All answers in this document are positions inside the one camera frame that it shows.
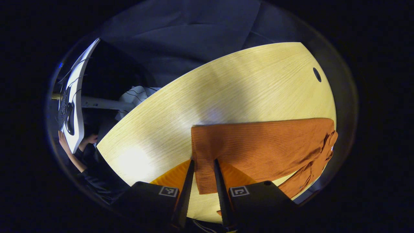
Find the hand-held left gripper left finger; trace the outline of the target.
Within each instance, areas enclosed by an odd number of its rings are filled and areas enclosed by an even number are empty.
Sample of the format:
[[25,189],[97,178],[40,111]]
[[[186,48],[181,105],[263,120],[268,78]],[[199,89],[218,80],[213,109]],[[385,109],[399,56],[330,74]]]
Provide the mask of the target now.
[[152,183],[136,182],[112,209],[140,229],[183,229],[194,169],[194,160],[188,160]]

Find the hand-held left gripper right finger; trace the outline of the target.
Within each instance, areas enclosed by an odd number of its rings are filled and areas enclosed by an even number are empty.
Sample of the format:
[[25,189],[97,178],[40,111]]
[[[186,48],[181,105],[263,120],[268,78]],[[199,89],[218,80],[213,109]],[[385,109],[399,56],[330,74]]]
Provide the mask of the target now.
[[232,171],[214,161],[223,227],[228,232],[280,232],[298,205],[272,181],[231,184]]

